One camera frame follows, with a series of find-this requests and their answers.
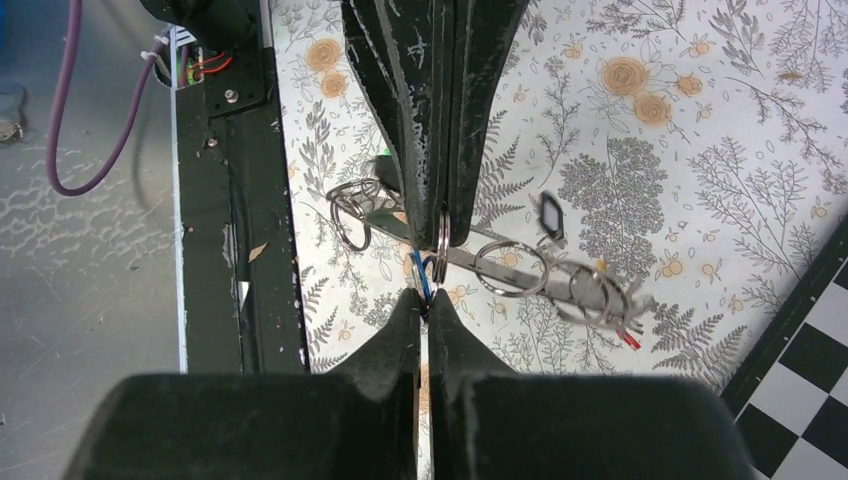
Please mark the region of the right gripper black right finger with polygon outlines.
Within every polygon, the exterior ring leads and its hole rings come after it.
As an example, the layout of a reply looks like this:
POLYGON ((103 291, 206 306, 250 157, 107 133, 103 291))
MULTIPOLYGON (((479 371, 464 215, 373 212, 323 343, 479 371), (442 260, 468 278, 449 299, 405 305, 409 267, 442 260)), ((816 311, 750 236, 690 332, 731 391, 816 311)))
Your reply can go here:
POLYGON ((437 479, 750 479, 724 402, 676 377, 520 374, 428 306, 437 479))

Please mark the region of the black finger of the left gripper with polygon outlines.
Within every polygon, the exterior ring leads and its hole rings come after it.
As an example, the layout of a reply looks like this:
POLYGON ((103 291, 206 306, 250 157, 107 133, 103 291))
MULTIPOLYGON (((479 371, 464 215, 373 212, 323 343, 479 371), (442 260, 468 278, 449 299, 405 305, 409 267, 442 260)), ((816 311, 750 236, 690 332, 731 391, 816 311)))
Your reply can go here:
POLYGON ((435 250, 444 211, 440 1, 344 1, 347 55, 386 137, 414 247, 435 250))
POLYGON ((450 244, 467 240, 498 82, 526 0, 457 1, 451 71, 447 212, 450 244))

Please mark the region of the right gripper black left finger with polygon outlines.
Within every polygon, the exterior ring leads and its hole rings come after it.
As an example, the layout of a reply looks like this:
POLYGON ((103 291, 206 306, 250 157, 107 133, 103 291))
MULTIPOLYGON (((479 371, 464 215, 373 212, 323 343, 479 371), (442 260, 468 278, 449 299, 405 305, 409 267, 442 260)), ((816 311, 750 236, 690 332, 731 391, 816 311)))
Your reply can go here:
POLYGON ((149 374, 98 406, 69 479, 413 479, 422 300, 323 374, 149 374))

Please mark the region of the blue key tag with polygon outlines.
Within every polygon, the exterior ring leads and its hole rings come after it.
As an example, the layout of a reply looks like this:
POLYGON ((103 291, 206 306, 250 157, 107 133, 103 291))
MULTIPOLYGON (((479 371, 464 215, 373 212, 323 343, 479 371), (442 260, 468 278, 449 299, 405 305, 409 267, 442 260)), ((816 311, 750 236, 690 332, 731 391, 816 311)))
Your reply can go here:
POLYGON ((433 263, 433 258, 423 255, 419 250, 413 250, 409 254, 409 259, 412 262, 412 279, 415 288, 418 290, 424 304, 429 306, 433 298, 433 289, 430 285, 427 269, 433 263))

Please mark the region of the large grey metal keyring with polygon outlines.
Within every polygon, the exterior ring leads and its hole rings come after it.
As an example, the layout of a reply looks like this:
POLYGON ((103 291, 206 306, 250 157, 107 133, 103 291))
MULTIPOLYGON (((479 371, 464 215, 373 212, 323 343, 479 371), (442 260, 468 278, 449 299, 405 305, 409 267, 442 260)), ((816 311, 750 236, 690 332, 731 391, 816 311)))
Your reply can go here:
MULTIPOLYGON (((377 231, 410 246, 401 198, 382 182, 360 179, 336 186, 325 199, 340 240, 353 251, 364 251, 377 231)), ((538 296, 555 309, 563 321, 618 332, 643 334, 640 318, 655 306, 651 295, 640 295, 641 284, 629 284, 601 268, 554 254, 564 243, 546 235, 532 246, 502 235, 473 228, 489 242, 474 253, 450 247, 448 223, 443 220, 436 250, 428 267, 429 280, 444 283, 447 267, 457 266, 473 273, 491 293, 509 298, 538 296)))

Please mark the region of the red key tag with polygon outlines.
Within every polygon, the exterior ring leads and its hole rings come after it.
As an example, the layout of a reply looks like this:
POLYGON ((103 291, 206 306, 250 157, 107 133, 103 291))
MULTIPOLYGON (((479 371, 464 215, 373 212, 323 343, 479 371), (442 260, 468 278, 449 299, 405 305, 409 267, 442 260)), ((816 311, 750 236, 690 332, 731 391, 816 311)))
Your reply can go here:
POLYGON ((638 351, 641 348, 640 342, 633 337, 626 329, 621 329, 617 332, 619 338, 622 340, 624 344, 630 347, 634 351, 638 351))

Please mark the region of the black key tag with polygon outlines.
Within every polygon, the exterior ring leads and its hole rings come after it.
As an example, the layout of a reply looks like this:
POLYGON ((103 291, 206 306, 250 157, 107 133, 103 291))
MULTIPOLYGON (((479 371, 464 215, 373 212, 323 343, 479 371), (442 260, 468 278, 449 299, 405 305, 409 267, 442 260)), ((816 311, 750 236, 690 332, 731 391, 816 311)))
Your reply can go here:
POLYGON ((543 191, 539 195, 538 220, 546 236, 555 243, 565 241, 564 214, 555 195, 543 191))

